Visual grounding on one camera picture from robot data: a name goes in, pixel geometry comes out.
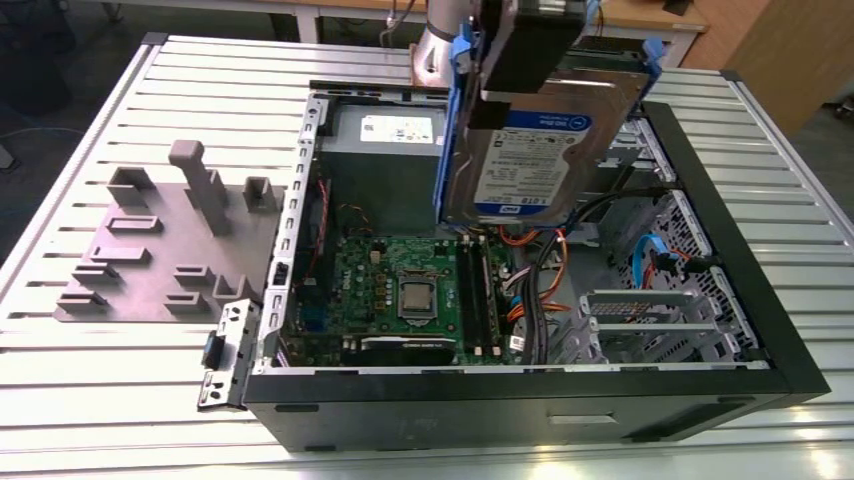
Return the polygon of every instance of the power supply label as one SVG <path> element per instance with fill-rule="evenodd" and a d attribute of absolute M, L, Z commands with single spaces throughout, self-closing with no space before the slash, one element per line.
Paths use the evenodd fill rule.
<path fill-rule="evenodd" d="M 363 142 L 432 143 L 432 120 L 430 117 L 365 115 L 359 139 Z"/>
<path fill-rule="evenodd" d="M 587 115 L 511 111 L 503 130 L 492 132 L 483 161 L 475 206 L 495 215 L 531 215 L 558 196 L 570 164 L 566 150 L 590 132 Z"/>

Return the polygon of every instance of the white label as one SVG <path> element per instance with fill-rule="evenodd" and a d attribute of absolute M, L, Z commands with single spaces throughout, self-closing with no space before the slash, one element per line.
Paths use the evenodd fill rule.
<path fill-rule="evenodd" d="M 363 142 L 432 143 L 432 120 L 430 117 L 365 115 L 359 138 Z"/>
<path fill-rule="evenodd" d="M 498 213 L 504 214 L 551 205 L 570 171 L 563 152 L 587 132 L 526 128 L 492 132 L 475 203 L 500 204 Z"/>
<path fill-rule="evenodd" d="M 700 32 L 706 27 L 702 25 L 688 25 L 687 23 L 674 23 L 672 28 L 674 30 L 694 30 L 695 32 Z"/>
<path fill-rule="evenodd" d="M 524 337 L 511 336 L 510 337 L 510 349 L 520 352 L 524 350 Z"/>

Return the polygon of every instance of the blue cable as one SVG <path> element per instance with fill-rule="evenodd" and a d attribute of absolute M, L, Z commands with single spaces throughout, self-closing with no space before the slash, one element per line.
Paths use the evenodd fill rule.
<path fill-rule="evenodd" d="M 643 286 L 643 250 L 646 248 L 647 242 L 652 243 L 652 249 L 655 253 L 659 255 L 667 254 L 672 260 L 676 260 L 679 256 L 670 251 L 667 245 L 664 244 L 664 240 L 662 237 L 655 235 L 654 233 L 647 233 L 640 236 L 638 239 L 638 243 L 635 243 L 635 251 L 631 254 L 631 280 L 635 284 L 635 288 L 640 288 Z"/>

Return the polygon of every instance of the white table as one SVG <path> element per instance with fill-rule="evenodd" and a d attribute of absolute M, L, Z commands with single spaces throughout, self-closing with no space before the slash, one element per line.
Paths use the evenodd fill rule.
<path fill-rule="evenodd" d="M 251 414 L 196 413 L 211 325 L 53 320 L 112 202 L 103 183 L 115 168 L 145 165 L 155 181 L 180 181 L 167 151 L 175 139 L 196 138 L 227 184 L 248 176 L 289 183 L 311 79 L 408 84 L 408 52 L 192 37 L 139 49 L 0 270 L 0 473 L 854 477 L 854 230 L 750 93 L 715 72 L 668 70 L 650 100 L 674 108 L 824 372 L 832 393 L 806 405 L 666 445 L 288 454 Z"/>

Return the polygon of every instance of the wooden cabinet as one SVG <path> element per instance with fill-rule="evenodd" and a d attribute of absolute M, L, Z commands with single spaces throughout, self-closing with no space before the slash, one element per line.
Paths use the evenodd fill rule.
<path fill-rule="evenodd" d="M 735 70 L 792 135 L 854 76 L 854 1 L 694 2 L 710 28 L 682 66 Z"/>

